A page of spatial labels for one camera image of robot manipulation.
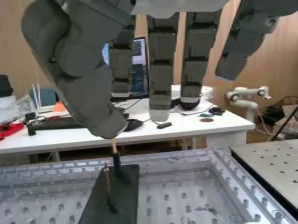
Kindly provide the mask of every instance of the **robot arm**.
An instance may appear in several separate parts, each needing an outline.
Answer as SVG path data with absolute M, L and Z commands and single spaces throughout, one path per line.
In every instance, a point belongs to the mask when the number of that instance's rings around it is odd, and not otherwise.
M 165 121 L 170 109 L 178 13 L 187 12 L 181 107 L 199 103 L 209 52 L 227 0 L 37 0 L 25 11 L 22 33 L 36 60 L 74 119 L 90 133 L 114 138 L 126 126 L 110 103 L 127 96 L 135 17 L 147 14 L 150 116 Z M 298 10 L 296 0 L 242 0 L 215 75 L 234 80 L 278 18 Z M 109 42 L 110 67 L 101 48 Z
M 266 34 L 274 32 L 280 16 L 296 12 L 295 0 L 242 0 L 218 62 L 215 75 L 235 80 L 247 58 L 262 45 Z
M 110 103 L 111 76 L 101 48 L 130 23 L 129 1 L 34 1 L 22 33 L 68 111 L 90 133 L 114 138 L 126 121 Z

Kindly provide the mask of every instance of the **metal pegboard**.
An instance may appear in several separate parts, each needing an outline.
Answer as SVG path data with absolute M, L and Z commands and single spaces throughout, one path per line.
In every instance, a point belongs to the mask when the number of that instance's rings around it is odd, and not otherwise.
M 298 208 L 298 140 L 249 144 L 231 150 Z

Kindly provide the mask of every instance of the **white desk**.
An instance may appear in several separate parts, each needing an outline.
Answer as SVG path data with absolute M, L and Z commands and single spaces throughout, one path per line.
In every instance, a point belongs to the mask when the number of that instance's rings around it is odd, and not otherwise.
M 122 107 L 127 107 L 133 102 L 135 100 L 127 101 Z M 210 106 L 211 103 L 203 100 L 190 113 L 203 111 Z M 141 100 L 126 112 L 130 118 L 141 121 L 147 120 L 149 100 Z M 246 144 L 246 132 L 255 127 L 250 121 L 229 111 L 222 116 L 214 116 L 214 121 L 210 123 L 203 123 L 199 119 L 198 115 L 182 116 L 178 113 L 171 113 L 169 117 L 169 122 L 173 123 L 171 127 L 159 130 L 155 127 L 157 125 L 147 121 L 137 130 L 121 133 L 117 137 L 117 144 L 130 145 L 195 136 L 206 136 L 207 147 Z M 107 145 L 110 145 L 110 141 L 94 137 L 86 129 L 37 131 L 34 136 L 28 136 L 26 129 L 24 129 L 0 142 L 0 154 L 37 154 Z

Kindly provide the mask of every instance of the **desk leg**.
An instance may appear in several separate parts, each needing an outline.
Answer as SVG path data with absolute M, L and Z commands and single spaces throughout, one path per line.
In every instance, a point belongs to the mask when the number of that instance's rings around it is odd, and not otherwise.
M 182 150 L 187 150 L 187 149 L 189 149 L 187 139 L 186 139 L 186 138 L 182 139 L 181 149 L 182 149 Z
M 218 133 L 206 136 L 207 148 L 246 144 L 246 131 Z
M 54 162 L 60 162 L 60 154 L 58 154 L 58 152 L 52 152 L 53 154 L 53 161 Z

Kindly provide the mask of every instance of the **screen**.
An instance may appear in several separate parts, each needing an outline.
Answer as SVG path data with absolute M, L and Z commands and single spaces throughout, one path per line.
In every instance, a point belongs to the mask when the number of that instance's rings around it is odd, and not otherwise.
M 102 48 L 105 63 L 109 64 L 109 44 Z M 146 62 L 146 40 L 137 38 L 133 41 L 131 85 L 129 98 L 149 96 L 149 78 Z

